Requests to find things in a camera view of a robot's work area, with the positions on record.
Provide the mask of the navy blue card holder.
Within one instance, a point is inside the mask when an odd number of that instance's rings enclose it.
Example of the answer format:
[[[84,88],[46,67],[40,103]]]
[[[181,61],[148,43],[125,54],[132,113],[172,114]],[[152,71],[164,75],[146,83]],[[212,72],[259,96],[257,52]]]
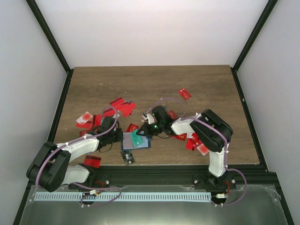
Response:
[[[145,136],[133,136],[132,133],[123,133],[123,140],[121,142],[121,150],[138,150],[147,149],[151,147],[151,139]]]

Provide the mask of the teal VIP card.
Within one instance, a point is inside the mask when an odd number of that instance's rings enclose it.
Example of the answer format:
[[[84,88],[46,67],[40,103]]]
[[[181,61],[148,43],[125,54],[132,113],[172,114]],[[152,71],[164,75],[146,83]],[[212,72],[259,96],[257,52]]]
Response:
[[[142,136],[137,134],[137,131],[131,132],[131,140],[133,142],[133,146],[137,147],[138,145],[143,143]]]

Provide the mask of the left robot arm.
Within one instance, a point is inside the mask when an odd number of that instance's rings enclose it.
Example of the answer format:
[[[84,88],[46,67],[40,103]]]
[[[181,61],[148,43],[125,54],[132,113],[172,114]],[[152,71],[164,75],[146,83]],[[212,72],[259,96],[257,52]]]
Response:
[[[65,143],[46,142],[30,164],[26,177],[48,192],[56,191],[61,185],[79,183],[85,189],[95,186],[96,178],[82,166],[70,166],[74,159],[90,152],[101,150],[107,145],[123,140],[117,118],[107,116],[100,126],[82,137]]]

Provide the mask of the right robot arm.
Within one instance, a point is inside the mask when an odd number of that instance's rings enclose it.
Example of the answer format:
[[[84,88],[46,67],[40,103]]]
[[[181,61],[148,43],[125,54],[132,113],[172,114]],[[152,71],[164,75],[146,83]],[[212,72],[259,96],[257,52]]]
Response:
[[[144,113],[144,124],[136,132],[140,136],[158,136],[165,133],[168,136],[196,134],[209,151],[208,183],[218,189],[225,183],[227,153],[233,129],[212,110],[187,118],[172,118],[161,105],[154,107],[151,113]]]

